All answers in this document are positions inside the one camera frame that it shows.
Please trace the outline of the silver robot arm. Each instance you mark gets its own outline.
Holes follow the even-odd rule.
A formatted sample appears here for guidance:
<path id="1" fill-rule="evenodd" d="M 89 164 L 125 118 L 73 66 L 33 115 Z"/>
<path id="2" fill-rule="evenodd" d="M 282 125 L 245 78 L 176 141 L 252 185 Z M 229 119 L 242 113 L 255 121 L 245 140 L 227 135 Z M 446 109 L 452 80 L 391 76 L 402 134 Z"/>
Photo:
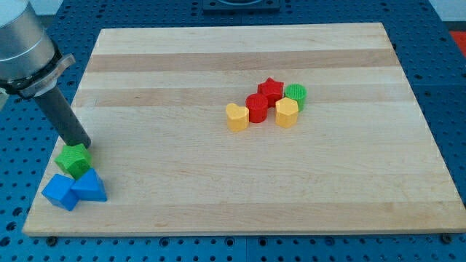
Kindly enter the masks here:
<path id="1" fill-rule="evenodd" d="M 1 0 L 1 88 L 7 94 L 43 95 L 74 63 L 47 35 L 29 1 Z"/>

